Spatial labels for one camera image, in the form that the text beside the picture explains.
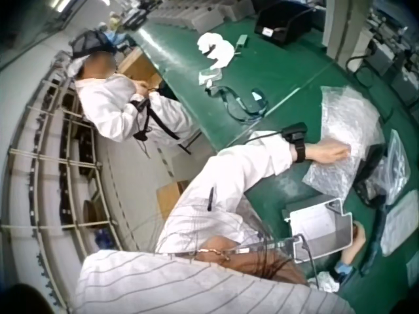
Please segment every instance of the green workbench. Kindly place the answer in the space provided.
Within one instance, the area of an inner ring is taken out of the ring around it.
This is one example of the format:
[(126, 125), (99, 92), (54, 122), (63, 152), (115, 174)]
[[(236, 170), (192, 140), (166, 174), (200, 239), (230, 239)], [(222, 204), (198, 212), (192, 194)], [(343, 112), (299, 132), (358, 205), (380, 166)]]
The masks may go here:
[[(392, 128), (396, 129), (407, 151), (410, 162), (410, 181), (403, 195), (417, 189), (419, 136), (417, 125), (411, 122), (397, 96), (380, 80), (373, 77), (369, 90), (347, 75), (330, 60), (320, 45), (321, 33), (312, 31), (297, 43), (279, 48), (253, 33), (255, 20), (225, 23), (214, 29), (233, 45), (242, 34), (249, 35), (247, 46), (226, 69), (223, 79), (217, 84), (227, 85), (251, 104), (252, 88), (262, 90), (269, 101), (268, 114), (254, 125), (245, 125), (233, 120), (219, 98), (212, 99), (198, 85), (198, 73), (214, 63), (198, 50), (199, 34), (194, 31), (147, 22), (132, 34), (147, 57), (158, 69), (180, 102), (198, 121), (202, 132), (216, 150), (243, 143), (254, 130), (280, 130), (296, 122), (308, 126), (308, 142), (320, 138), (321, 86), (351, 85), (371, 100), (381, 115), (391, 118), (384, 125), (384, 135), (389, 139)], [(295, 165), (277, 177), (262, 180), (246, 193), (259, 216), (269, 224), (275, 236), (286, 237), (289, 227), (283, 221), (285, 204), (304, 200), (319, 193), (301, 182), (309, 162)], [(344, 204), (360, 221), (370, 238), (375, 212), (365, 207), (352, 190)], [(368, 276), (362, 278), (356, 272), (340, 289), (339, 294), (347, 299), (357, 313), (388, 313), (395, 303), (408, 292), (406, 263), (419, 250), (419, 232), (411, 235), (389, 257), (379, 256)], [(354, 265), (359, 265), (365, 248)], [(339, 254), (320, 258), (320, 268), (333, 265)]]

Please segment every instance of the hand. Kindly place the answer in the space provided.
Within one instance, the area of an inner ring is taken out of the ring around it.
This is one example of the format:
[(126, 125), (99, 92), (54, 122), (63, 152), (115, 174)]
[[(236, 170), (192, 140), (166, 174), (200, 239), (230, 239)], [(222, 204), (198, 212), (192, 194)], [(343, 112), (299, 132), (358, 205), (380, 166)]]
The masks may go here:
[(342, 256), (340, 257), (340, 260), (346, 265), (352, 264), (355, 256), (362, 249), (366, 241), (363, 225), (358, 221), (354, 221), (354, 224), (354, 240), (352, 241), (352, 245), (344, 249), (342, 251)]
[(143, 80), (133, 80), (133, 82), (136, 86), (137, 94), (143, 97), (149, 96), (149, 84), (147, 82)]
[(317, 144), (306, 145), (306, 159), (320, 164), (332, 164), (349, 157), (350, 146), (336, 139), (322, 139)]

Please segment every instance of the white container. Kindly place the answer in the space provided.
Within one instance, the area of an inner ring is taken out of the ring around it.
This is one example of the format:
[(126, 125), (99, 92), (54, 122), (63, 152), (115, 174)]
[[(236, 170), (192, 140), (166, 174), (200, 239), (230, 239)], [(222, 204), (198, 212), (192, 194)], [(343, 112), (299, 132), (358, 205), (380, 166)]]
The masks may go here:
[[(313, 259), (339, 252), (352, 245), (352, 213), (344, 213), (342, 200), (320, 195), (287, 205), (283, 217), (293, 236), (302, 234)], [(296, 263), (309, 261), (302, 240), (293, 244)]]

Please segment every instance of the cardboard box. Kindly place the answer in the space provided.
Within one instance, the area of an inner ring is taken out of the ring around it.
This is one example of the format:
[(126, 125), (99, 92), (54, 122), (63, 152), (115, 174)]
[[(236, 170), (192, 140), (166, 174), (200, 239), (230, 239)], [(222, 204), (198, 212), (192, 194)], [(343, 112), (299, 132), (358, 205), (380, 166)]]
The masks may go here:
[(132, 80), (144, 80), (150, 85), (161, 77), (140, 48), (135, 48), (118, 66), (118, 72)]
[(164, 221), (169, 217), (183, 191), (188, 187), (188, 184), (189, 181), (173, 182), (156, 191), (158, 205)]

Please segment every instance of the metal rack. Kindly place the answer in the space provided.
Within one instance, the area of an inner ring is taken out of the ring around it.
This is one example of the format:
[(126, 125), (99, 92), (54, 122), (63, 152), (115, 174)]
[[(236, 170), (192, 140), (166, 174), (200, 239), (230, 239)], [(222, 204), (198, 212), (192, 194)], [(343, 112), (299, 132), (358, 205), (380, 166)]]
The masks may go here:
[[(50, 82), (48, 80), (48, 78), (52, 77), (54, 73), (54, 70), (51, 69), (47, 75), (44, 77), (44, 79), (40, 82), (38, 89), (35, 91), (33, 97), (30, 99), (29, 103), (26, 105), (24, 113), (21, 117), (21, 120), (18, 124), (18, 127), (16, 129), (16, 132), (14, 134), (14, 137), (12, 139), (11, 145), (9, 147), (9, 153), (8, 153), (8, 157), (7, 157), (7, 167), (8, 167), (8, 171), (6, 171), (4, 173), (4, 180), (3, 182), (5, 184), (8, 184), (8, 187), (3, 187), (3, 212), (5, 211), (10, 211), (10, 205), (9, 205), (9, 191), (10, 191), (10, 178), (12, 176), (12, 169), (13, 169), (13, 163), (14, 163), (14, 157), (17, 156), (22, 156), (22, 157), (26, 157), (26, 158), (31, 158), (35, 161), (35, 167), (33, 169), (33, 176), (34, 176), (34, 184), (33, 184), (33, 204), (34, 204), (34, 211), (33, 211), (33, 219), (31, 220), (33, 223), (31, 224), (31, 226), (18, 226), (18, 225), (13, 225), (8, 223), (7, 217), (8, 215), (2, 215), (2, 220), (0, 220), (0, 232), (2, 233), (2, 236), (4, 236), (3, 233), (8, 232), (8, 230), (12, 230), (12, 229), (32, 229), (34, 231), (35, 234), (35, 238), (37, 239), (37, 242), (39, 244), (39, 249), (40, 249), (40, 258), (42, 259), (43, 262), (43, 266), (45, 268), (45, 273), (47, 275), (47, 277), (50, 280), (50, 285), (49, 287), (52, 289), (53, 294), (57, 304), (59, 306), (61, 306), (63, 309), (65, 310), (69, 310), (69, 306), (66, 302), (66, 300), (64, 300), (63, 294), (60, 292), (60, 287), (59, 284), (57, 284), (57, 280), (54, 278), (54, 274), (52, 272), (51, 269), (51, 264), (50, 264), (50, 260), (48, 260), (48, 254), (45, 251), (45, 237), (47, 235), (43, 234), (41, 231), (42, 230), (53, 230), (53, 229), (65, 229), (65, 230), (72, 230), (75, 232), (75, 239), (77, 239), (75, 241), (75, 245), (78, 246), (80, 248), (80, 252), (82, 252), (82, 258), (84, 259), (85, 257), (87, 257), (88, 252), (86, 250), (86, 246), (84, 244), (84, 240), (82, 238), (81, 235), (81, 230), (80, 228), (83, 227), (87, 227), (87, 226), (108, 226), (111, 234), (113, 236), (113, 239), (115, 240), (115, 245), (117, 247), (117, 249), (121, 250), (122, 249), (122, 245), (120, 242), (120, 239), (118, 238), (118, 234), (117, 231), (115, 230), (115, 226), (117, 226), (117, 223), (111, 218), (111, 214), (109, 211), (109, 208), (106, 204), (106, 200), (105, 200), (105, 196), (103, 195), (103, 188), (101, 185), (101, 179), (100, 179), (100, 167), (101, 164), (98, 163), (96, 161), (96, 151), (94, 149), (94, 129), (92, 126), (90, 126), (89, 124), (85, 124), (83, 122), (79, 122), (76, 121), (76, 118), (80, 118), (81, 115), (76, 114), (74, 112), (68, 111), (65, 108), (62, 107), (62, 100), (64, 98), (64, 95), (66, 95), (67, 92), (69, 92), (70, 94), (73, 94), (74, 97), (74, 101), (73, 101), (73, 110), (75, 108), (77, 108), (78, 105), (78, 98), (76, 97), (75, 92), (72, 92), (69, 90), (70, 87), (70, 80), (66, 79), (64, 81), (61, 81), (61, 83), (59, 84), (55, 84), (53, 82)], [(43, 110), (43, 109), (38, 109), (35, 108), (33, 106), (33, 104), (35, 103), (37, 96), (41, 93), (41, 90), (45, 87), (45, 86), (50, 86), (50, 87), (54, 87), (55, 91), (54, 91), (54, 95), (52, 96), (52, 99), (50, 101), (49, 104), (49, 108), (48, 110)], [(65, 155), (65, 159), (64, 158), (55, 158), (55, 157), (51, 157), (51, 156), (47, 156), (46, 154), (43, 154), (43, 146), (45, 145), (45, 133), (48, 129), (49, 126), (49, 122), (50, 120), (52, 120), (52, 117), (56, 114), (56, 110), (61, 110), (64, 113), (70, 115), (70, 118), (66, 118), (64, 117), (65, 121), (69, 122), (69, 127), (68, 127), (68, 131), (67, 131), (67, 148), (66, 148), (66, 155)], [(40, 136), (39, 136), (39, 143), (37, 144), (37, 148), (36, 150), (32, 151), (26, 151), (26, 150), (20, 150), (17, 149), (17, 145), (19, 143), (19, 138), (22, 135), (22, 130), (23, 127), (26, 124), (28, 115), (30, 111), (37, 111), (40, 113), (44, 113), (45, 117), (43, 118), (43, 125), (41, 128), (41, 132), (40, 132)], [(89, 162), (80, 162), (77, 160), (70, 160), (70, 152), (71, 152), (71, 131), (73, 128), (73, 124), (74, 125), (78, 125), (78, 126), (82, 126), (84, 128), (90, 128), (90, 132), (92, 132), (92, 155), (93, 155), (93, 163), (89, 163)], [(72, 224), (65, 224), (65, 225), (60, 225), (60, 226), (51, 226), (51, 225), (47, 225), (47, 224), (41, 224), (39, 217), (40, 217), (40, 212), (43, 210), (41, 208), (41, 204), (39, 202), (39, 168), (40, 168), (40, 161), (43, 162), (56, 162), (59, 164), (65, 164), (65, 168), (67, 171), (67, 184), (68, 184), (68, 193), (69, 193), (69, 201), (70, 201), (70, 211), (71, 211), (71, 216), (73, 218), (73, 223)], [(99, 221), (99, 222), (89, 222), (89, 223), (80, 223), (77, 220), (77, 215), (76, 215), (76, 211), (75, 211), (75, 205), (74, 205), (74, 195), (73, 195), (73, 191), (72, 191), (72, 180), (71, 180), (71, 172), (70, 172), (70, 167), (88, 167), (88, 168), (92, 168), (94, 169), (94, 173), (96, 174), (96, 179), (98, 182), (98, 189), (99, 189), (99, 193), (100, 193), (100, 197), (101, 200), (103, 202), (103, 208), (105, 210), (105, 215), (107, 217), (107, 220), (105, 221)]]

